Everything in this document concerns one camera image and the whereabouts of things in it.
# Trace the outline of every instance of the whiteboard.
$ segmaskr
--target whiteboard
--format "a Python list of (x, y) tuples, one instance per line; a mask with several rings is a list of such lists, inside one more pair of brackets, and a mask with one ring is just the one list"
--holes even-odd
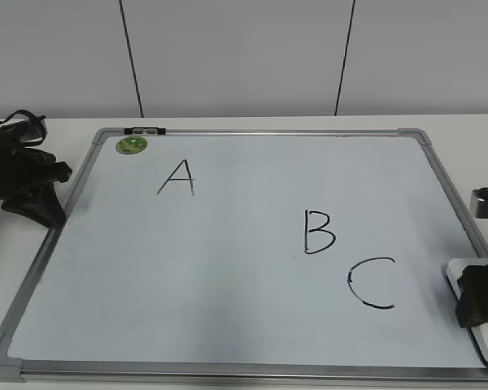
[(416, 139), (167, 134), (125, 155), (122, 137), (8, 356), (483, 367), (443, 276), (477, 254)]

